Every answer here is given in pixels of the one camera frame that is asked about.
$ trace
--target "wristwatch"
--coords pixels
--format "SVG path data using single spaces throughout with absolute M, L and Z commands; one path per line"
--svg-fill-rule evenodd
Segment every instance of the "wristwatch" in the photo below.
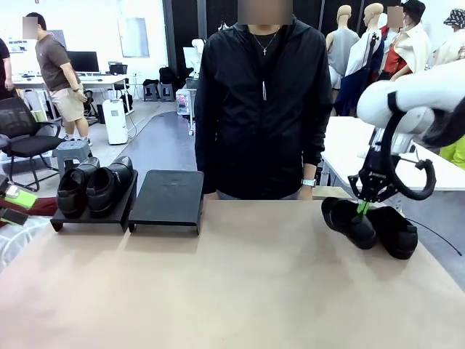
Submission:
M 316 187 L 317 186 L 317 180 L 302 180 L 302 185 L 308 185 L 309 187 Z

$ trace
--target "computer monitor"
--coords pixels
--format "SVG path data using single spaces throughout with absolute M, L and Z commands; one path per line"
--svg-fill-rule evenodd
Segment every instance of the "computer monitor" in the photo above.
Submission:
M 99 73 L 99 62 L 96 52 L 68 51 L 68 57 L 74 71 L 79 73 Z

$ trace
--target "desk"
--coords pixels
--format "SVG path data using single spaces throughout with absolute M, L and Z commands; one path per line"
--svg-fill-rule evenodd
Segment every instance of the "desk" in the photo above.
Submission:
M 79 76 L 81 83 L 83 84 L 85 89 L 112 89 L 115 91 L 115 84 L 123 84 L 124 85 L 124 93 L 126 95 L 126 105 L 128 106 L 128 113 L 126 115 L 133 113 L 134 109 L 129 110 L 129 101 L 127 95 L 126 84 L 124 80 L 129 78 L 127 75 L 103 75 L 103 76 Z M 45 87 L 44 80 L 40 76 L 36 76 L 31 79 L 30 81 L 27 78 L 22 78 L 18 80 L 14 80 L 13 83 L 18 89 L 42 89 L 47 90 Z M 46 97 L 52 106 L 52 101 L 50 99 L 49 93 L 46 93 Z M 52 108 L 52 114 L 54 119 L 56 119 L 54 108 Z
M 365 159 L 357 155 L 368 150 L 368 142 L 373 130 L 373 126 L 360 119 L 341 116 L 333 116 L 329 119 L 325 151 L 322 153 L 325 162 L 322 184 L 328 182 L 328 173 L 331 169 L 345 185 L 350 186 L 347 177 L 356 175 L 362 169 Z M 464 170 L 416 143 L 415 146 L 420 159 L 430 159 L 434 164 L 437 179 L 435 190 L 465 190 Z M 403 158 L 418 161 L 415 153 L 403 154 Z M 406 161 L 398 164 L 396 173 L 405 185 L 413 190 L 423 189 L 426 183 L 424 171 L 418 170 Z
M 355 248 L 320 201 L 209 201 L 199 238 L 86 229 L 49 227 L 0 274 L 0 348 L 464 347 L 438 261 Z

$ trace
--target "black jacket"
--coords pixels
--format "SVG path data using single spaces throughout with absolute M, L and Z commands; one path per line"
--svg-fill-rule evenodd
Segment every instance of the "black jacket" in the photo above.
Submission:
M 195 154 L 204 193 L 283 198 L 301 187 L 302 159 L 320 162 L 332 108 L 326 41 L 296 18 L 282 30 L 267 71 L 259 67 L 246 25 L 206 42 L 195 96 Z

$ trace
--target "necklace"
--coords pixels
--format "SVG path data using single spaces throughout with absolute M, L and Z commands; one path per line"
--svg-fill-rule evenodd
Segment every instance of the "necklace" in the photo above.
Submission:
M 268 43 L 268 45 L 266 47 L 263 47 L 263 45 L 260 43 L 260 41 L 256 38 L 256 35 L 254 33 L 252 33 L 252 35 L 254 36 L 256 42 L 258 42 L 260 47 L 263 49 L 263 55 L 264 56 L 267 55 L 267 48 L 271 45 L 271 43 L 273 42 L 273 40 L 277 36 L 279 30 L 280 30 L 280 28 L 276 31 L 275 35 L 273 35 L 273 37 L 271 38 L 270 42 Z

